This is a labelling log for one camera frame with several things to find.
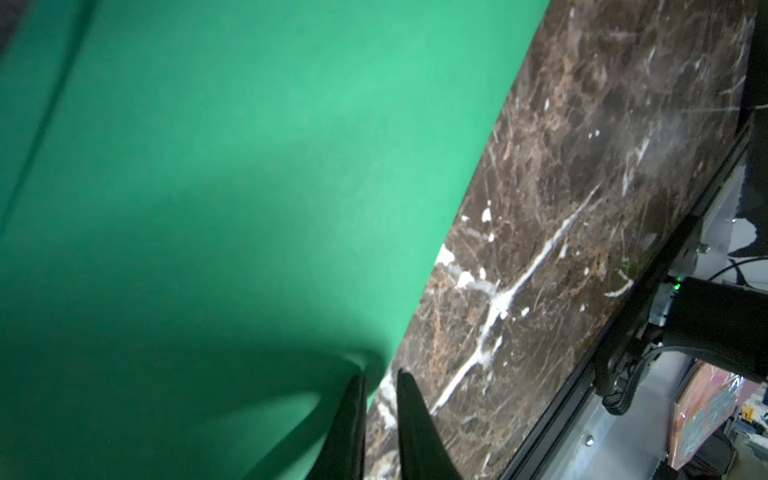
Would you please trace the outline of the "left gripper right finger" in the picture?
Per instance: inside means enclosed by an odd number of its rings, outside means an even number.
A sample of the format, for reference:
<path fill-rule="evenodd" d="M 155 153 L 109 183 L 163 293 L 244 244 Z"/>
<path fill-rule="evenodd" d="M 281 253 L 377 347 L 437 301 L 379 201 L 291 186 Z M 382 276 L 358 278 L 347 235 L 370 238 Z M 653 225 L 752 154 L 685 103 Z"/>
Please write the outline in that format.
<path fill-rule="evenodd" d="M 412 374 L 397 372 L 397 430 L 403 479 L 461 479 Z"/>

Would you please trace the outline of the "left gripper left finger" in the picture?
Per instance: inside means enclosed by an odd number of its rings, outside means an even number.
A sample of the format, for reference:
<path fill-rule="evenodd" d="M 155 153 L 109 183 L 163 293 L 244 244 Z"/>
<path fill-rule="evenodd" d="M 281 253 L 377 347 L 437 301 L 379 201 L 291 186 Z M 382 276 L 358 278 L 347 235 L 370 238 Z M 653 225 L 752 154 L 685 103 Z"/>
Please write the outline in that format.
<path fill-rule="evenodd" d="M 307 480 L 364 477 L 366 415 L 366 377 L 360 374 L 349 382 Z"/>

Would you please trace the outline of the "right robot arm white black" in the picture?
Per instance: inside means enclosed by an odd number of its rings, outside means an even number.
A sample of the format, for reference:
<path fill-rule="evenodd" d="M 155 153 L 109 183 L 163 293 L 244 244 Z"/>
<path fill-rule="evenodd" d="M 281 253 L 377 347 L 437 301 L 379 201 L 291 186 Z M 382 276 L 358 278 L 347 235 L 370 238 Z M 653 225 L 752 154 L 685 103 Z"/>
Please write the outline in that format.
<path fill-rule="evenodd" d="M 687 278 L 675 291 L 661 345 L 758 384 L 767 380 L 767 293 Z"/>

